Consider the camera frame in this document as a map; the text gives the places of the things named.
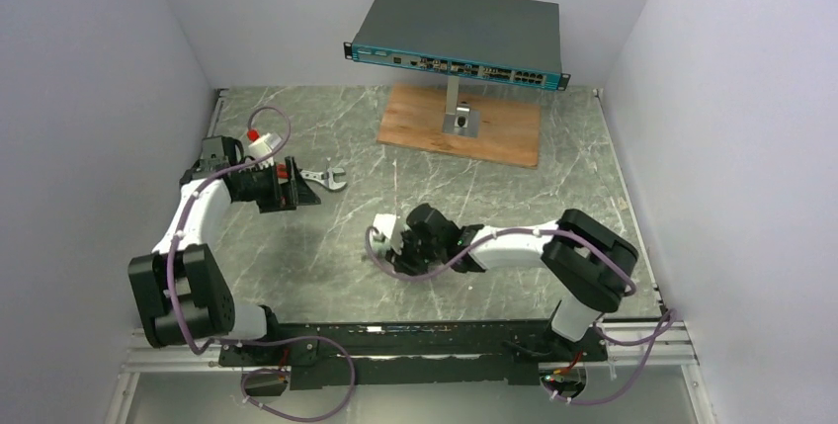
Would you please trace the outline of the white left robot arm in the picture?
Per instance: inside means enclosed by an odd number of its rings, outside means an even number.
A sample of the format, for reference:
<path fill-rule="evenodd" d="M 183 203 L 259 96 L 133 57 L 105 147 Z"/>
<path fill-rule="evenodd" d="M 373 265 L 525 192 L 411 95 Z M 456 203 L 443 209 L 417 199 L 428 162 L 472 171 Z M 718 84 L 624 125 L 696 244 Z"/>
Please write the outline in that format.
<path fill-rule="evenodd" d="M 291 156 L 276 163 L 230 136 L 207 137 L 179 181 L 180 202 L 151 253 L 130 260 L 127 275 L 147 342 L 154 348 L 199 339 L 268 337 L 276 318 L 265 305 L 237 300 L 211 248 L 234 203 L 261 213 L 319 204 Z"/>

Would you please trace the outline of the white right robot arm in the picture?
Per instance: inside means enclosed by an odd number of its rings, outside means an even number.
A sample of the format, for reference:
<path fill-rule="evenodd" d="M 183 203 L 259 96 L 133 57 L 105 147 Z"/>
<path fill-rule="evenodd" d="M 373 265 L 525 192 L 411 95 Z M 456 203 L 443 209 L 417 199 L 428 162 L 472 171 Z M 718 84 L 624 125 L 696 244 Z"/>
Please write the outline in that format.
<path fill-rule="evenodd" d="M 637 249 L 578 209 L 530 226 L 458 225 L 429 204 L 407 218 L 377 215 L 368 239 L 395 275 L 430 279 L 446 271 L 487 273 L 501 268 L 544 269 L 565 287 L 549 320 L 552 335 L 581 341 L 594 322 L 635 294 Z"/>

